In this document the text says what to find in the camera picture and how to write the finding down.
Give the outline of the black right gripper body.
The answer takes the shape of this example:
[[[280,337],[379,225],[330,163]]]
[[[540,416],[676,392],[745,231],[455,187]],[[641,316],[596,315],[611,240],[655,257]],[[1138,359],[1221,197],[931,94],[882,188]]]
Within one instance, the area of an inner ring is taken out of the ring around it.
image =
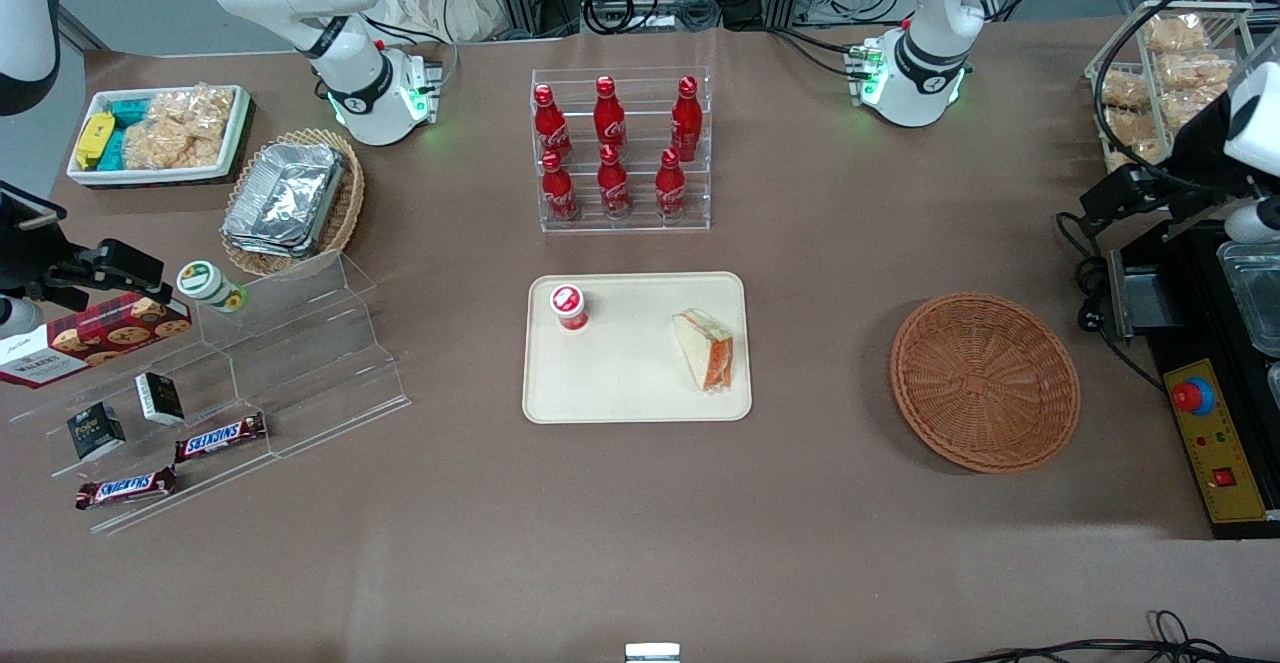
[[[1,291],[6,297],[45,297],[54,288],[96,288],[99,280],[61,230],[67,209],[1,183]]]

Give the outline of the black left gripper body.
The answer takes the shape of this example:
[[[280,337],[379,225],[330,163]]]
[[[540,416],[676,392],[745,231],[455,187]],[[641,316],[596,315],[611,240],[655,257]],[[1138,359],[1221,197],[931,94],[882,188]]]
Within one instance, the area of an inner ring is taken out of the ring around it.
[[[1230,113],[1230,95],[1217,95],[1175,136],[1172,154],[1162,163],[1170,177],[1185,180],[1167,204],[1172,218],[1194,218],[1207,209],[1251,197],[1245,166],[1224,152]]]

